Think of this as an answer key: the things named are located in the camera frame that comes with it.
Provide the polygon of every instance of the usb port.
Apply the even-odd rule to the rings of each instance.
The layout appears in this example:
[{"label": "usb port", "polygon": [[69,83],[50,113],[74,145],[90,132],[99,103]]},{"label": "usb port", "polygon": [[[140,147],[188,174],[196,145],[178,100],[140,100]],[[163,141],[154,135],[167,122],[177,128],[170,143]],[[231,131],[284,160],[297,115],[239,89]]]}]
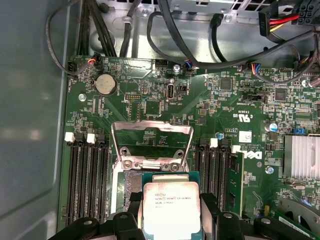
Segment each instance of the usb port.
[{"label": "usb port", "polygon": [[175,86],[173,84],[168,84],[168,86],[166,87],[166,98],[167,99],[174,98],[174,89],[175,89]]}]

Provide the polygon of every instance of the red wire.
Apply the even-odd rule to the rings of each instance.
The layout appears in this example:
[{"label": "red wire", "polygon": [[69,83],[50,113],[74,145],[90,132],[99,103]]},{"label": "red wire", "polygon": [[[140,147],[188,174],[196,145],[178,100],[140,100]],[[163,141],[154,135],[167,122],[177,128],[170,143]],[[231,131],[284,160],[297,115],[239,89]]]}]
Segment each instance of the red wire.
[{"label": "red wire", "polygon": [[290,16],[290,17],[287,17],[287,18],[284,18],[284,19],[280,19],[280,20],[272,20],[272,21],[270,21],[270,24],[271,25],[284,24],[284,23],[287,23],[287,22],[290,22],[290,21],[293,21],[293,20],[297,20],[298,18],[299,18],[299,15]]}]

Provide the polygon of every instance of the motherboard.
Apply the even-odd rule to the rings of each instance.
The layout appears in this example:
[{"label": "motherboard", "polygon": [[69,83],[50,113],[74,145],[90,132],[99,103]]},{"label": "motherboard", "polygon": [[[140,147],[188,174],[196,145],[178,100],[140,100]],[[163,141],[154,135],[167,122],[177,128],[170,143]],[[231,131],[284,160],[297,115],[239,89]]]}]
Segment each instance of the motherboard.
[{"label": "motherboard", "polygon": [[[89,59],[75,56],[69,67]],[[293,76],[290,68],[259,73],[276,82]],[[313,147],[320,146],[320,88],[308,85],[317,74],[269,84],[246,66],[207,70],[105,57],[101,66],[69,76],[58,230],[81,217],[103,223],[125,211],[131,193],[142,190],[141,173],[152,171],[199,172],[199,191],[247,222],[272,214],[279,199],[320,210]],[[119,165],[128,153],[185,161],[157,169],[150,161]]]}]

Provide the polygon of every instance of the mounting screw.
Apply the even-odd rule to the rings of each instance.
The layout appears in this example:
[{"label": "mounting screw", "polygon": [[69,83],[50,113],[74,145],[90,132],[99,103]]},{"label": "mounting screw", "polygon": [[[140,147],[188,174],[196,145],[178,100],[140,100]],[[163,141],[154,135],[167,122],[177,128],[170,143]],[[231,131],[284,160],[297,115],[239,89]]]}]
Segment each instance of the mounting screw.
[{"label": "mounting screw", "polygon": [[123,168],[124,169],[131,169],[132,168],[132,161],[124,161],[123,163]]},{"label": "mounting screw", "polygon": [[171,163],[170,164],[170,171],[171,172],[177,172],[179,170],[179,164],[178,163]]},{"label": "mounting screw", "polygon": [[275,172],[274,168],[272,166],[267,166],[265,168],[265,173],[266,174],[273,174]]},{"label": "mounting screw", "polygon": [[230,214],[230,213],[225,213],[225,214],[223,214],[223,216],[227,219],[232,219],[232,214]]},{"label": "mounting screw", "polygon": [[148,16],[148,9],[142,9],[142,15],[144,16],[144,17],[146,17],[146,16]]},{"label": "mounting screw", "polygon": [[232,16],[231,16],[230,14],[225,15],[224,20],[225,20],[227,23],[230,23],[231,20],[232,20]]},{"label": "mounting screw", "polygon": [[262,218],[262,219],[261,219],[261,222],[262,222],[263,224],[270,224],[270,223],[271,223],[271,221],[270,221],[269,219],[267,219],[267,218]]},{"label": "mounting screw", "polygon": [[181,71],[181,66],[180,66],[179,64],[173,65],[172,70],[173,70],[176,74],[178,74],[178,73],[180,73],[180,71]]},{"label": "mounting screw", "polygon": [[87,96],[83,93],[80,93],[78,99],[80,102],[84,102],[87,99]]}]

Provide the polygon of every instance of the aluminum heatsink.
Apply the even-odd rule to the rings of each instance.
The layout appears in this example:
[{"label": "aluminum heatsink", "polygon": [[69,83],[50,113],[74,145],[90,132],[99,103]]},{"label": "aluminum heatsink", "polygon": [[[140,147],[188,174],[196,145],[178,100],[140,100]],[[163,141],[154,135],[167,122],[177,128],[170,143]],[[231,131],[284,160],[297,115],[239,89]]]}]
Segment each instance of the aluminum heatsink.
[{"label": "aluminum heatsink", "polygon": [[320,179],[320,137],[284,137],[284,175],[294,179]]}]

